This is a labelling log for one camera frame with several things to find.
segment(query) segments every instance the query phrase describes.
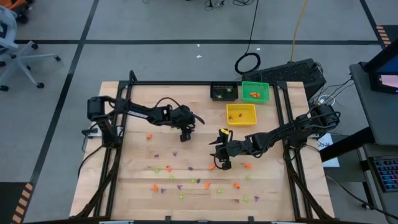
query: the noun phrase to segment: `table leg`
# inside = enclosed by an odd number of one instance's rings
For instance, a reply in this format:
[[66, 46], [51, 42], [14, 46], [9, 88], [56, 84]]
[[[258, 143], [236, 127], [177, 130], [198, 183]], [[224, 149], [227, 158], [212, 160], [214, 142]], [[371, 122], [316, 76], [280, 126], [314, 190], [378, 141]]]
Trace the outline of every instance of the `table leg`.
[[366, 143], [374, 143], [373, 133], [370, 127], [364, 128], [355, 134], [338, 141], [320, 151], [322, 162], [336, 158], [344, 153], [350, 152]]

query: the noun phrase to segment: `black floor stripe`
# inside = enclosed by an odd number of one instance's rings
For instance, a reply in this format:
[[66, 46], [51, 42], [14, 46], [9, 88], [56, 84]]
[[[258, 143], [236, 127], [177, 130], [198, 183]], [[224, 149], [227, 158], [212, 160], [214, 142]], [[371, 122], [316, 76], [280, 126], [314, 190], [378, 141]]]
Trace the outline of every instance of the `black floor stripe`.
[[371, 24], [371, 27], [373, 29], [374, 35], [377, 37], [377, 41], [379, 42], [379, 45], [384, 49], [385, 46], [383, 44], [383, 41], [381, 39], [381, 36], [379, 34], [379, 31], [377, 31], [377, 24], [376, 21], [374, 20], [372, 13], [368, 7], [368, 4], [366, 4], [365, 0], [359, 0], [361, 2], [362, 8], [365, 11], [366, 17], [368, 18], [369, 23]]
[[95, 11], [96, 11], [96, 8], [98, 5], [98, 1], [99, 0], [94, 0], [93, 5], [90, 10], [90, 13], [88, 14], [85, 28], [80, 37], [75, 55], [73, 56], [73, 60], [70, 65], [67, 78], [65, 79], [65, 83], [63, 84], [61, 95], [60, 95], [60, 98], [58, 99], [57, 106], [55, 107], [55, 111], [54, 111], [54, 114], [51, 119], [50, 127], [47, 130], [47, 134], [45, 135], [44, 142], [43, 142], [42, 148], [40, 150], [39, 157], [37, 158], [37, 162], [34, 167], [32, 176], [30, 177], [30, 182], [33, 184], [33, 186], [37, 185], [37, 181], [39, 180], [40, 173], [43, 169], [44, 161], [45, 161], [45, 158], [47, 157], [47, 153], [49, 151], [49, 147], [50, 147], [50, 144], [51, 144], [54, 132], [55, 132], [55, 128], [57, 127], [57, 124], [58, 124], [58, 121], [59, 121], [59, 118], [61, 115], [63, 104], [65, 103], [65, 100], [67, 98], [68, 90], [69, 90], [70, 84], [72, 82], [73, 75], [75, 74], [76, 66], [79, 61], [81, 51], [83, 50], [84, 41], [87, 38], [88, 30], [90, 29], [91, 22], [93, 21], [93, 17], [94, 17], [94, 14], [95, 14]]
[[[16, 40], [27, 44], [29, 40]], [[33, 40], [36, 44], [79, 44], [79, 40]], [[252, 44], [291, 45], [293, 40], [252, 40]], [[248, 44], [249, 40], [84, 40], [84, 44], [167, 45], [167, 44]], [[296, 40], [296, 45], [379, 45], [377, 40]]]

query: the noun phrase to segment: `wooden tabletop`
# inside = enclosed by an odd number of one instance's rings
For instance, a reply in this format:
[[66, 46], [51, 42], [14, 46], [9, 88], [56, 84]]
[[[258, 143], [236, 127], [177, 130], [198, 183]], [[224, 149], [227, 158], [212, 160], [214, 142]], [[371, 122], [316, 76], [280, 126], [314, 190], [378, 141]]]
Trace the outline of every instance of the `wooden tabletop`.
[[[101, 95], [116, 96], [117, 82], [103, 82]], [[302, 83], [288, 83], [290, 102], [294, 117], [308, 111]], [[287, 116], [283, 94], [280, 92], [285, 122]], [[167, 126], [154, 126], [144, 119], [129, 116], [124, 133], [123, 152], [119, 166], [118, 181], [114, 196], [112, 219], [115, 220], [219, 220], [245, 221], [253, 216], [256, 221], [293, 221], [294, 213], [286, 166], [282, 158], [282, 143], [277, 142], [260, 159], [252, 156], [232, 157], [230, 170], [209, 170], [215, 152], [214, 145], [220, 128], [234, 131], [234, 139], [243, 140], [245, 135], [267, 132], [279, 127], [273, 89], [270, 101], [256, 104], [257, 124], [254, 126], [228, 126], [226, 105], [231, 102], [212, 101], [210, 86], [140, 86], [132, 88], [132, 101], [148, 107], [165, 96], [187, 105], [206, 124], [197, 122], [192, 139], [180, 142], [180, 131]], [[173, 104], [163, 101], [160, 105]], [[316, 141], [308, 140], [316, 147]], [[101, 145], [101, 139], [90, 139], [86, 155]], [[90, 200], [98, 188], [105, 149], [88, 159], [83, 166], [70, 214], [76, 215]], [[320, 155], [309, 148], [301, 150], [303, 169], [309, 191], [327, 214], [334, 216], [328, 186], [326, 184]], [[245, 169], [244, 164], [251, 164]], [[200, 183], [191, 183], [200, 179]], [[205, 189], [206, 181], [210, 188]], [[234, 188], [239, 183], [241, 188]], [[152, 190], [156, 184], [158, 192]], [[302, 194], [297, 188], [301, 216], [305, 216]], [[108, 193], [104, 193], [101, 214], [104, 214]]]

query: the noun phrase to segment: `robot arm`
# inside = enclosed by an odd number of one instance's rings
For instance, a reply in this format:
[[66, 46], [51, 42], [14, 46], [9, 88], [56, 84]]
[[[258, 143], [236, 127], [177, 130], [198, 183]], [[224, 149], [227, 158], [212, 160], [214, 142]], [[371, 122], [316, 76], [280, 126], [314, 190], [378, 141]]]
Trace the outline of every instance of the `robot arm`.
[[334, 129], [340, 122], [340, 113], [335, 112], [330, 105], [320, 105], [312, 108], [307, 114], [298, 116], [289, 122], [268, 133], [256, 133], [245, 136], [245, 140], [232, 140], [232, 131], [227, 129], [219, 130], [219, 137], [210, 144], [216, 146], [216, 152], [210, 154], [222, 162], [222, 166], [217, 168], [228, 170], [231, 168], [229, 157], [237, 155], [252, 155], [260, 158], [272, 147], [275, 142], [286, 139], [290, 146], [294, 148], [303, 147], [307, 143], [307, 138], [312, 134], [324, 134], [326, 131]]
[[[113, 110], [105, 114], [104, 105], [107, 102], [111, 105]], [[178, 104], [178, 108], [174, 110], [171, 105], [148, 108], [124, 99], [114, 99], [109, 96], [96, 96], [87, 101], [87, 118], [90, 121], [97, 122], [98, 127], [103, 133], [104, 147], [115, 147], [115, 144], [118, 144], [117, 129], [111, 126], [109, 120], [124, 113], [137, 118], [146, 119], [150, 124], [156, 126], [167, 125], [181, 129], [181, 142], [191, 139], [190, 134], [195, 129], [196, 119], [202, 124], [205, 123], [204, 120], [193, 114], [189, 107], [185, 105]]]

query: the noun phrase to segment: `green object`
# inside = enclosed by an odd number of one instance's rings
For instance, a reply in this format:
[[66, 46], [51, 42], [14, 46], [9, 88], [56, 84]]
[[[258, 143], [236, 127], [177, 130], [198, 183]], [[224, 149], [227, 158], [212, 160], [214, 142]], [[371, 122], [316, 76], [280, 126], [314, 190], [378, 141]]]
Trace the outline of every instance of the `green object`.
[[[250, 93], [260, 93], [254, 98]], [[248, 103], [266, 103], [269, 101], [269, 84], [258, 82], [242, 82], [242, 100]]]

